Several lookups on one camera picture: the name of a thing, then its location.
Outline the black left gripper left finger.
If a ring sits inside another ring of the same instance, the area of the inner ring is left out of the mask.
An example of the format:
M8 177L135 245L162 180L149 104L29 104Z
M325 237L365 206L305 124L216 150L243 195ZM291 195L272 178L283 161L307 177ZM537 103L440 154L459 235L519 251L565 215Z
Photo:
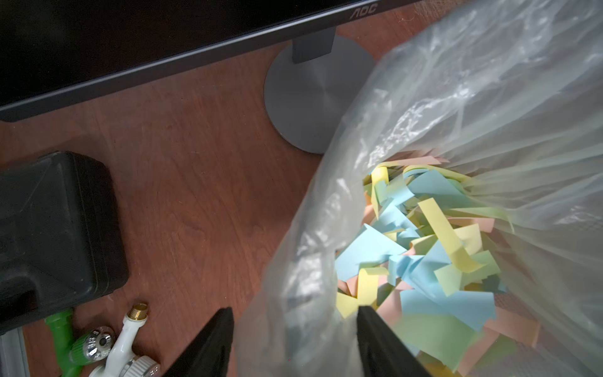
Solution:
M225 377L234 333L231 307L219 309L163 377Z

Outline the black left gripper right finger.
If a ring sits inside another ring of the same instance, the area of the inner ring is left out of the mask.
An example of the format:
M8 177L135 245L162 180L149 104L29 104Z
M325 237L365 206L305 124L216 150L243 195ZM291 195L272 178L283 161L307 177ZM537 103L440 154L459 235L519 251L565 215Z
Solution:
M431 377L370 306L359 307L356 326L364 376Z

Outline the clear plastic bin liner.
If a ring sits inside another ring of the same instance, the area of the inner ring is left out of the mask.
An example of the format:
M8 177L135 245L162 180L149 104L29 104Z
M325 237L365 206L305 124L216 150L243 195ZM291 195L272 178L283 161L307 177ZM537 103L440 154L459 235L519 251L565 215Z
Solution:
M508 220L495 252L543 331L483 376L602 374L602 4L478 1L380 61L345 114L235 328L241 376L360 376L335 307L334 253L361 227L363 178L415 151L470 177Z

